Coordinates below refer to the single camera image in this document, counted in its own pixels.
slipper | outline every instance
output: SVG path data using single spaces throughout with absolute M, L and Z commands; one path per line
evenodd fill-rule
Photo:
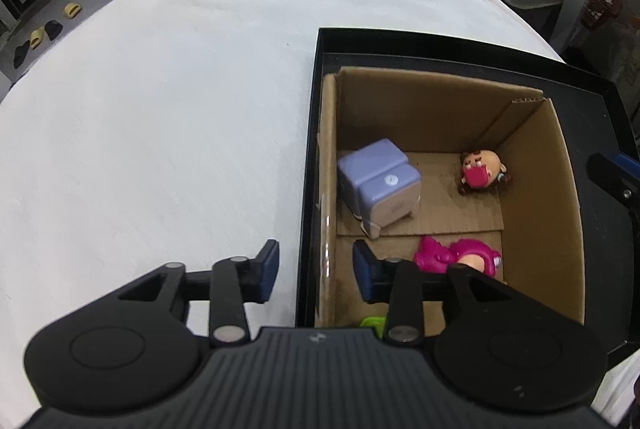
M 15 49 L 14 54 L 14 68 L 17 70 L 24 60 L 27 59 L 27 53 L 29 52 L 29 41 L 25 41 L 19 47 Z
M 31 32 L 31 49 L 37 48 L 40 43 L 42 43 L 42 38 L 44 37 L 44 27 L 41 26 L 37 30 Z
M 52 41 L 60 35 L 60 32 L 62 32 L 62 28 L 62 25 L 59 24 L 59 22 L 57 22 L 55 19 L 47 21 L 47 24 L 44 26 L 45 32 L 47 32 L 49 39 Z
M 80 12 L 81 10 L 82 10 L 82 7 L 77 3 L 69 3 L 65 7 L 65 16 L 67 16 L 69 19 L 73 19 L 75 18 L 75 16 L 78 15 L 78 12 Z

doll head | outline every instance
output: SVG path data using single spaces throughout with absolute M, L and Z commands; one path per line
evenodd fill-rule
M 495 181 L 502 180 L 507 168 L 493 151 L 481 149 L 460 156 L 462 164 L 462 183 L 473 189 L 485 189 Z

cardboard box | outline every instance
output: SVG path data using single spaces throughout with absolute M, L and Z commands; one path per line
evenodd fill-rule
M 378 258 L 412 259 L 420 237 L 450 243 L 475 237 L 498 250 L 510 286 L 584 321 L 584 251 L 569 155 L 554 107 L 524 86 L 407 70 L 343 68 L 322 82 L 319 126 L 320 268 L 316 325 L 357 325 L 385 315 L 362 301 L 351 246 L 363 239 L 337 197 L 343 152 L 389 138 L 422 175 L 414 218 L 367 240 Z M 513 182 L 500 194 L 460 196 L 460 153 L 493 149 Z M 425 302 L 429 335 L 444 328 L 440 303 Z

black slipper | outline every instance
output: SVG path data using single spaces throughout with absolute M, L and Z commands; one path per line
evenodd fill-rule
M 62 32 L 62 28 L 63 27 L 61 24 L 59 24 L 55 19 L 52 19 L 51 21 L 48 21 L 44 26 L 44 31 L 49 36 L 49 39 L 53 41 L 60 35 L 60 32 Z
M 18 69 L 24 63 L 24 60 L 27 59 L 27 54 L 29 52 L 30 42 L 25 41 L 18 48 L 15 49 L 14 54 L 14 68 Z

metal screw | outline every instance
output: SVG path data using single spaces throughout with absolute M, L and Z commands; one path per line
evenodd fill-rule
M 420 336 L 420 332 L 413 326 L 394 326 L 389 330 L 389 338 L 398 343 L 411 343 Z
M 213 336 L 221 343 L 237 343 L 246 332 L 239 326 L 227 324 L 213 330 Z

